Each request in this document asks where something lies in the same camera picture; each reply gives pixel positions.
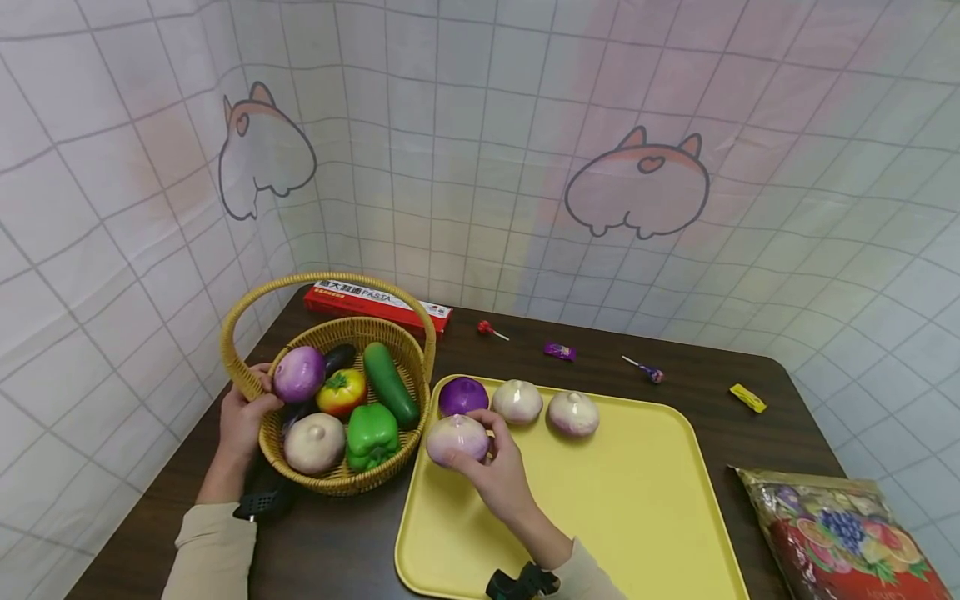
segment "yellow candy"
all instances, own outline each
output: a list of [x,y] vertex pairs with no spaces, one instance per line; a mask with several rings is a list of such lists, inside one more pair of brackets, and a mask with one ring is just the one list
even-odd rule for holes
[[755,413],[762,413],[767,410],[767,405],[756,394],[743,387],[739,383],[730,388],[733,395],[740,398],[744,404],[754,409]]

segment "red box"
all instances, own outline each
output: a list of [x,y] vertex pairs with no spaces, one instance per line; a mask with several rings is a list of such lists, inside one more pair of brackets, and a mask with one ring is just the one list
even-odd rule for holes
[[[355,285],[336,279],[318,281],[303,297],[307,310],[329,313],[337,316],[377,317],[392,321],[414,335],[423,337],[423,323],[420,317],[403,300],[371,288]],[[437,338],[444,336],[446,324],[450,321],[452,308],[421,302],[434,328],[437,329]]]

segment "bell pepper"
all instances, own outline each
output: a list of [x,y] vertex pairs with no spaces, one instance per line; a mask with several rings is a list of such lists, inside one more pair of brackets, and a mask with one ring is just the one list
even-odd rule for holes
[[347,427],[347,464],[363,473],[379,467],[400,450],[396,417],[380,403],[353,409]]
[[367,402],[367,381],[356,369],[340,369],[324,382],[317,392],[317,406],[322,413],[347,420],[357,406]]

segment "basket handle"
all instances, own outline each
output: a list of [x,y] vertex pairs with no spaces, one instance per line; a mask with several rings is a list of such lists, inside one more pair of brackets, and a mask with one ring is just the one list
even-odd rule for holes
[[417,299],[395,285],[387,283],[386,281],[381,281],[380,279],[375,279],[373,277],[355,275],[353,273],[300,273],[275,279],[269,283],[261,285],[254,290],[250,290],[246,296],[240,299],[240,301],[237,302],[232,309],[230,309],[230,312],[227,315],[226,322],[224,323],[224,329],[220,334],[220,354],[223,357],[224,366],[227,368],[227,373],[229,373],[230,379],[232,379],[233,383],[240,388],[240,391],[243,393],[243,395],[247,398],[256,398],[263,394],[263,387],[260,385],[260,380],[250,370],[250,367],[248,367],[243,359],[237,354],[236,345],[233,343],[233,331],[237,325],[237,322],[240,321],[240,315],[242,315],[245,310],[250,308],[250,306],[261,296],[269,294],[274,290],[278,290],[281,287],[286,287],[288,285],[302,285],[303,283],[313,283],[316,281],[322,281],[324,279],[349,281],[351,283],[363,285],[364,287],[376,288],[387,292],[388,294],[392,294],[406,302],[407,305],[410,306],[415,313],[417,313],[417,316],[423,323],[423,331],[426,334],[426,341],[423,344],[423,381],[426,381],[427,384],[429,384],[430,378],[433,375],[433,361],[437,355],[437,330],[433,326],[433,320],[430,319],[430,316],[426,313],[426,310],[423,309],[423,306],[417,301]]

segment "purple candy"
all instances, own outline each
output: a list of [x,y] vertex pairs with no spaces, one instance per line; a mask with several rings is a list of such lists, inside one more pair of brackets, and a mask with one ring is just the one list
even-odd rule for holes
[[543,347],[543,353],[550,356],[556,356],[563,360],[573,361],[577,357],[577,349],[563,344],[548,343]]
[[643,371],[650,376],[650,380],[653,381],[654,383],[660,383],[661,381],[663,381],[663,371],[661,371],[660,369],[651,369],[650,367],[647,367],[645,365],[640,365],[640,368],[643,369]]

